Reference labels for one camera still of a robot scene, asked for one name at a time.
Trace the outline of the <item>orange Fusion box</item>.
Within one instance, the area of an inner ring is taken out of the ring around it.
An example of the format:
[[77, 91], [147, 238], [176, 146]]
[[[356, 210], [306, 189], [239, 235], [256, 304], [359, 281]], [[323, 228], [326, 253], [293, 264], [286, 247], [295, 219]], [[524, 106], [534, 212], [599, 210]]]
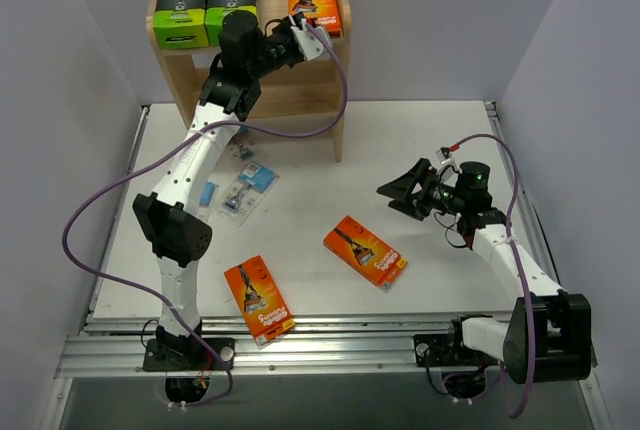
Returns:
[[258, 347], [294, 328], [294, 317], [261, 256], [226, 270], [224, 277]]
[[302, 12], [324, 26], [332, 38], [342, 35], [338, 0], [288, 0], [291, 14]]
[[353, 217], [345, 216], [324, 238], [324, 246], [359, 275], [387, 291], [407, 266], [406, 258]]

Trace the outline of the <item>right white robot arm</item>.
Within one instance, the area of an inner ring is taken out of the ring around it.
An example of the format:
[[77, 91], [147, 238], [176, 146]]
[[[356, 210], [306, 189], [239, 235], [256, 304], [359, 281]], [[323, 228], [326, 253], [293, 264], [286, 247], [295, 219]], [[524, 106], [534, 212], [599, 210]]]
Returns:
[[514, 301], [508, 321], [488, 314], [454, 319], [439, 352], [460, 364], [492, 360], [517, 384], [584, 380], [592, 366], [591, 306], [556, 283], [518, 242], [493, 204], [488, 165], [468, 161], [435, 168], [419, 160], [378, 187], [390, 208], [415, 220], [437, 211], [456, 217], [465, 248], [479, 256]]

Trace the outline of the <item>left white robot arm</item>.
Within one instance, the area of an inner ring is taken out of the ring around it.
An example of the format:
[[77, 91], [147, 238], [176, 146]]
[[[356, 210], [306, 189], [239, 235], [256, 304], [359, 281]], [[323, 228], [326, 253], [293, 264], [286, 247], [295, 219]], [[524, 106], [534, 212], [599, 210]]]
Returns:
[[303, 13], [296, 13], [264, 34], [253, 13], [227, 15], [185, 148], [151, 192], [134, 199], [134, 214], [157, 258], [167, 300], [156, 330], [161, 348], [179, 355], [196, 349], [201, 325], [197, 268], [212, 240], [211, 227], [197, 216], [201, 193], [239, 123], [260, 97], [261, 78], [321, 55], [323, 47], [309, 33], [309, 25]]

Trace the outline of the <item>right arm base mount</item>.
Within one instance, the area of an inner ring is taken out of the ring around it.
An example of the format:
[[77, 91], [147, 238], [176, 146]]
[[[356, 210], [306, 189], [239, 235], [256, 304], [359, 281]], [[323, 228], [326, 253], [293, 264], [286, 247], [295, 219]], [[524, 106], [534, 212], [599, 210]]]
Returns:
[[498, 362], [485, 354], [454, 344], [445, 334], [415, 334], [412, 337], [416, 365], [419, 367], [496, 366]]

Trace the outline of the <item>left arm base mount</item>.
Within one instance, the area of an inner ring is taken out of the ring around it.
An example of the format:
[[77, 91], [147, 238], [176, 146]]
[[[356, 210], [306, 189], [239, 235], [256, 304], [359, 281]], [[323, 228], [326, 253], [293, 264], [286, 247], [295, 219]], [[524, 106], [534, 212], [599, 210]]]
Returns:
[[152, 338], [146, 342], [142, 370], [146, 372], [186, 372], [220, 370], [234, 365], [236, 340], [226, 337], [205, 337], [205, 342], [221, 357], [212, 356], [199, 342], [191, 342], [185, 353], [179, 353]]

